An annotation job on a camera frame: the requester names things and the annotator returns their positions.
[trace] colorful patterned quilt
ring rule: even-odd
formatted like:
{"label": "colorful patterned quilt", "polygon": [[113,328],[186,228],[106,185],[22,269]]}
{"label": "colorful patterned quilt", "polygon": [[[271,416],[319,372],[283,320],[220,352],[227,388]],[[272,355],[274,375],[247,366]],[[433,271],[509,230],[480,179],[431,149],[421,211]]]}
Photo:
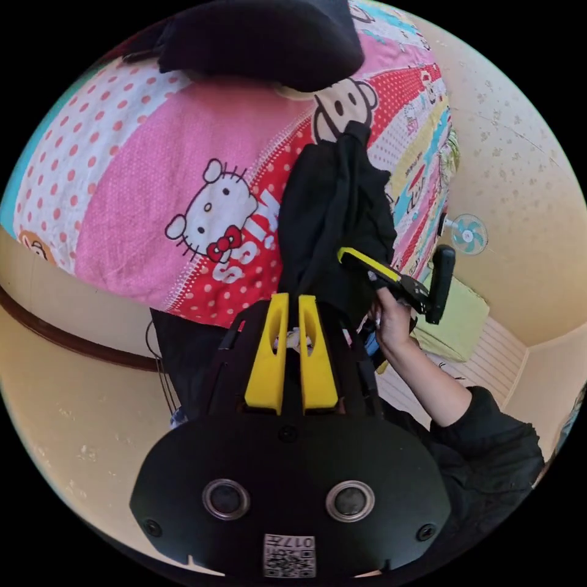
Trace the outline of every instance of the colorful patterned quilt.
{"label": "colorful patterned quilt", "polygon": [[113,61],[87,72],[40,124],[0,207],[5,230],[99,289],[202,323],[276,290],[276,229],[289,171],[350,120],[372,129],[374,166],[418,277],[437,241],[458,148],[440,68],[408,18],[350,3],[366,56],[315,94],[160,74]]}

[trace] electric fan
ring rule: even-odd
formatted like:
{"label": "electric fan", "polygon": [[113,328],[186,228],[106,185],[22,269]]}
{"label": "electric fan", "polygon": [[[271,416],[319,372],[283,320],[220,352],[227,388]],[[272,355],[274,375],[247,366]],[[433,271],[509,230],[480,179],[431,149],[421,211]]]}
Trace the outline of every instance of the electric fan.
{"label": "electric fan", "polygon": [[487,246],[487,229],[477,216],[462,214],[455,220],[444,216],[440,221],[440,234],[445,226],[451,229],[452,244],[460,253],[478,255]]}

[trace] screw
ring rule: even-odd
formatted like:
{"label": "screw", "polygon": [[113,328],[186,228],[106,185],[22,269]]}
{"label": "screw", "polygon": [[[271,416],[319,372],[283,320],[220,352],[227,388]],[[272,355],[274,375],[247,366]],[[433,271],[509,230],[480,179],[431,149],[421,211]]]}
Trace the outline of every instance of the screw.
{"label": "screw", "polygon": [[298,431],[293,426],[284,426],[278,433],[282,442],[295,442],[298,439]]}
{"label": "screw", "polygon": [[161,526],[154,520],[147,520],[144,524],[145,532],[153,538],[159,538],[163,534]]}
{"label": "screw", "polygon": [[436,534],[436,526],[434,524],[424,524],[416,534],[416,539],[420,542],[430,540]]}

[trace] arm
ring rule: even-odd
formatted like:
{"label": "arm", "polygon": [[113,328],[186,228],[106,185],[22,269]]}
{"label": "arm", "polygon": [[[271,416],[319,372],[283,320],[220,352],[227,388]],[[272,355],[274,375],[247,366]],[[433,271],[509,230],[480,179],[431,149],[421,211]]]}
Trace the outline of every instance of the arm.
{"label": "arm", "polygon": [[458,421],[472,395],[442,371],[410,338],[410,310],[395,301],[389,290],[377,292],[380,328],[377,341],[383,355],[406,382],[432,420],[441,427]]}
{"label": "arm", "polygon": [[410,338],[408,308],[386,289],[377,297],[379,346],[432,418],[432,436],[467,461],[487,493],[529,490],[544,466],[532,425],[501,412],[485,388],[466,389],[437,367]]}

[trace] black cloth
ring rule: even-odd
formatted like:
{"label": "black cloth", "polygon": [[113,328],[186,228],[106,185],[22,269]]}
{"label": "black cloth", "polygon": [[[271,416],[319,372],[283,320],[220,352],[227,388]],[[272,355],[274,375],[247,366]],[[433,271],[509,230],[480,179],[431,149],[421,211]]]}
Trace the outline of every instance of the black cloth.
{"label": "black cloth", "polygon": [[198,418],[202,415],[199,393],[227,329],[197,324],[152,308],[151,318],[163,369],[171,379],[183,412],[188,420]]}
{"label": "black cloth", "polygon": [[384,403],[385,418],[415,434],[438,463],[452,513],[430,549],[391,572],[395,584],[432,572],[472,548],[530,494],[544,467],[538,436],[500,411],[485,388],[469,388],[467,412],[446,428],[430,431],[406,412]]}
{"label": "black cloth", "polygon": [[315,92],[352,76],[364,54],[347,0],[208,0],[142,31],[124,55]]}
{"label": "black cloth", "polygon": [[283,270],[278,290],[315,295],[358,327],[375,293],[366,273],[343,268],[336,253],[357,249],[389,265],[396,231],[385,185],[389,172],[367,156],[370,129],[349,122],[336,142],[309,144],[296,160],[279,210]]}

